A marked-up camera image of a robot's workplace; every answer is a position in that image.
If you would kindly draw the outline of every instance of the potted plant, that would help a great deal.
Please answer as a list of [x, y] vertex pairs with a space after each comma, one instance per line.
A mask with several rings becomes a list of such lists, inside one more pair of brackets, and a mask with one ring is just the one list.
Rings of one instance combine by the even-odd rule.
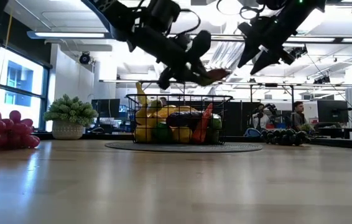
[[78, 97], [71, 99], [66, 94], [55, 100], [44, 114], [45, 121], [53, 121], [53, 137], [61, 140], [80, 139], [84, 127], [91, 125], [97, 116], [90, 103], [83, 103]]

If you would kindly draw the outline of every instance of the computer monitor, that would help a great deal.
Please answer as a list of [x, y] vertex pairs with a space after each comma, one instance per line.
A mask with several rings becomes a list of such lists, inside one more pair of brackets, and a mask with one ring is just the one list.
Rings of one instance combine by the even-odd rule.
[[93, 109], [100, 118], [118, 118], [120, 99], [92, 100]]
[[318, 122], [349, 122], [348, 102], [341, 100], [318, 100]]

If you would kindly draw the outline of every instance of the security camera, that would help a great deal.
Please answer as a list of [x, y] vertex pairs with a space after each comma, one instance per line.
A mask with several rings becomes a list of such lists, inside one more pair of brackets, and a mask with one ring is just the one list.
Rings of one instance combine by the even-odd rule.
[[81, 57], [79, 58], [79, 62], [82, 65], [89, 65], [93, 62], [92, 57], [90, 57], [90, 52], [82, 52]]

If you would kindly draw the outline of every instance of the gray mat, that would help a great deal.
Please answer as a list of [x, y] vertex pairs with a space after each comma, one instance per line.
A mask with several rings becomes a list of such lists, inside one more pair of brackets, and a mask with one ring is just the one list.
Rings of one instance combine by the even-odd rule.
[[195, 146], [187, 144], [138, 144], [131, 141], [111, 142], [107, 143], [106, 147], [151, 152], [251, 152], [262, 149], [261, 145], [246, 143]]

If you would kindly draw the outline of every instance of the ceiling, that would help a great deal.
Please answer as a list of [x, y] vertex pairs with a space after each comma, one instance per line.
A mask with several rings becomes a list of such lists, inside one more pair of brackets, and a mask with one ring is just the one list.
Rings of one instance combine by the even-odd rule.
[[[139, 1], [134, 0], [120, 0], [120, 2], [127, 6], [136, 6], [139, 3]], [[243, 21], [240, 16], [225, 16], [218, 12], [215, 2], [206, 6], [192, 6], [190, 0], [178, 0], [177, 2], [182, 8], [189, 8], [201, 17], [202, 24], [195, 32], [205, 29], [212, 34], [229, 34], [235, 30], [237, 22]], [[223, 0], [220, 6], [221, 10], [228, 14], [235, 14], [241, 7], [236, 0]], [[8, 13], [13, 11], [13, 16], [16, 19], [36, 31], [106, 31], [96, 15], [79, 0], [10, 0], [6, 11]], [[327, 6], [326, 13], [314, 12], [305, 21], [307, 26], [302, 26], [300, 31], [306, 32], [306, 35], [352, 35], [351, 11], [352, 7]], [[172, 26], [171, 33], [178, 33], [193, 27], [196, 22], [197, 19], [193, 14], [182, 14]], [[129, 53], [125, 43], [115, 40], [68, 40], [67, 45], [62, 44], [62, 49], [65, 51], [75, 50], [83, 45], [112, 45], [113, 51], [111, 54], [116, 55], [118, 73], [121, 75], [130, 73], [148, 74], [148, 70], [152, 69], [152, 65], [155, 63], [155, 59], [142, 50]], [[220, 45], [219, 42], [213, 42], [211, 49], [202, 59], [213, 59], [214, 53]], [[287, 80], [288, 82], [295, 79], [296, 82], [297, 79], [302, 81], [310, 75], [315, 76], [320, 69], [329, 70], [332, 75], [342, 77], [343, 69], [352, 65], [352, 45], [308, 44], [307, 48], [310, 57], [303, 56], [291, 66], [267, 67], [257, 73], [256, 76], [276, 77], [279, 81]], [[97, 60], [106, 60], [108, 55], [107, 52], [94, 53]], [[246, 65], [235, 70], [233, 78], [241, 78], [241, 81], [246, 81], [249, 78], [250, 69], [252, 69], [252, 66]]]

